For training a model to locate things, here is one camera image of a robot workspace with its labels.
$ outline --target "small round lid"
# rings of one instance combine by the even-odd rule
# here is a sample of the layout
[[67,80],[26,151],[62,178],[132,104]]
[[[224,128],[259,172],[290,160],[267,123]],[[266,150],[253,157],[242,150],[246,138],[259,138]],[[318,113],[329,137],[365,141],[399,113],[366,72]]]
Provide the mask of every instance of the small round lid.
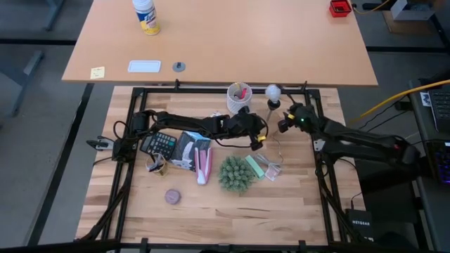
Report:
[[170,189],[166,192],[164,199],[166,200],[167,203],[175,205],[176,203],[178,203],[178,201],[180,201],[181,194],[177,190]]

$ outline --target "white card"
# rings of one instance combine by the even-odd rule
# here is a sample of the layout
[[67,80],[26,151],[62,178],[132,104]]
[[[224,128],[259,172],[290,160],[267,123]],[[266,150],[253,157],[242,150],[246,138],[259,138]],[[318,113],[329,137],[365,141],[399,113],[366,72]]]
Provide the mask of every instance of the white card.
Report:
[[160,69],[160,60],[132,60],[128,65],[128,73],[158,73]]

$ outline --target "gray floor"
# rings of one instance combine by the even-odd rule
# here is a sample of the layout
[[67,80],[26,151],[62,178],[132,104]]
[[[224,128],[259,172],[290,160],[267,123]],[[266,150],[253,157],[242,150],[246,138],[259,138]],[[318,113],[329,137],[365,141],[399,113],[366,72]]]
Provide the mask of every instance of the gray floor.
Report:
[[[91,2],[66,1],[54,31],[45,32],[42,27],[48,6],[44,0],[1,0],[0,38],[76,39]],[[23,19],[24,16],[32,16],[33,19]],[[450,22],[442,16],[439,18],[443,26],[450,27]],[[411,37],[390,34],[380,13],[358,16],[358,21],[368,46],[441,46],[437,35]],[[71,46],[0,45],[0,59],[8,59],[24,67],[37,49],[43,50],[46,57],[26,94],[22,110],[16,118],[4,121],[4,127],[0,130],[0,161],[3,164],[0,169],[0,247],[24,245],[27,242],[84,90],[83,84],[65,84],[60,80],[72,53]],[[450,66],[450,57],[439,54],[369,55],[380,86],[373,89],[339,89],[347,121],[389,95],[406,89],[408,80],[434,75]],[[18,88],[1,75],[0,84],[0,115],[5,115],[18,94]],[[101,133],[111,93],[111,86],[96,85],[94,88],[41,243],[67,242],[75,236],[95,156],[94,150],[85,144],[85,140]],[[390,110],[370,126],[395,113]],[[412,135],[409,138],[412,142],[419,138],[415,134],[417,127],[410,112],[374,132],[403,137]],[[394,198],[383,199],[396,202]],[[405,234],[411,232],[397,225],[386,223],[383,228],[400,230]]]

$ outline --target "green succulent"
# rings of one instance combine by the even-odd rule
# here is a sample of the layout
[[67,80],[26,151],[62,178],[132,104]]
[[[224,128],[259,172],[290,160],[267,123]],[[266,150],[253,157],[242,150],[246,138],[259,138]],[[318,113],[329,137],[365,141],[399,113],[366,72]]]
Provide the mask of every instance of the green succulent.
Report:
[[250,165],[241,157],[227,157],[220,165],[219,183],[229,191],[246,192],[254,178]]

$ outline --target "white light bulb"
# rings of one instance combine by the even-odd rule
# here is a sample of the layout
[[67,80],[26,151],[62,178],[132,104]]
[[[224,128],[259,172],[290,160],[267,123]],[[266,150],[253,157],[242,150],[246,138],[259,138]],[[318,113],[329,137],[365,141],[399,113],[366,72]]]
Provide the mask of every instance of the white light bulb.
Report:
[[280,100],[281,90],[275,84],[270,84],[266,88],[266,97],[272,101],[272,103],[277,103]]

